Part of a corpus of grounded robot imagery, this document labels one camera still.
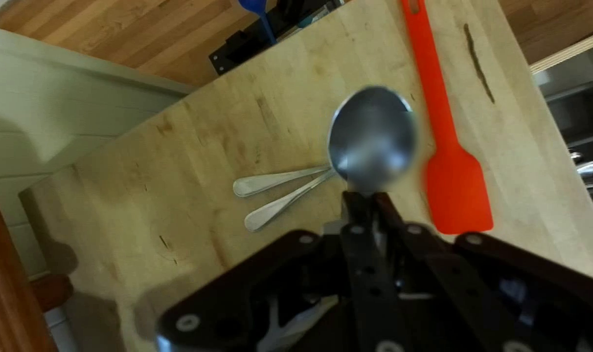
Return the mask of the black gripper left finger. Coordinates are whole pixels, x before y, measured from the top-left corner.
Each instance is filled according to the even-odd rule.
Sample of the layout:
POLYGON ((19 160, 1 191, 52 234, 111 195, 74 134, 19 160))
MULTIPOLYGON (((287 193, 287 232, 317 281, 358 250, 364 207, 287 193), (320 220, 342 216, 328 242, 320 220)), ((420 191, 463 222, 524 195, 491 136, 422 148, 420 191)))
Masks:
POLYGON ((373 199, 358 191, 342 193, 342 216, 350 224, 369 226, 373 220, 373 199))

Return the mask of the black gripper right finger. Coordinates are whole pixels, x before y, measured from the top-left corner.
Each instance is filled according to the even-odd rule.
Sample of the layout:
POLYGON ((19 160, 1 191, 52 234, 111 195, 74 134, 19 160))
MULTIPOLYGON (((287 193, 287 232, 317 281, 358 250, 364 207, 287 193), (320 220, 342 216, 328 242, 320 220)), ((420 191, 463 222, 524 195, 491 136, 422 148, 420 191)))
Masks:
POLYGON ((373 195, 373 201, 375 201, 375 212, 385 226, 403 226, 405 224, 403 216, 397 212, 391 197, 385 191, 377 191, 373 195))

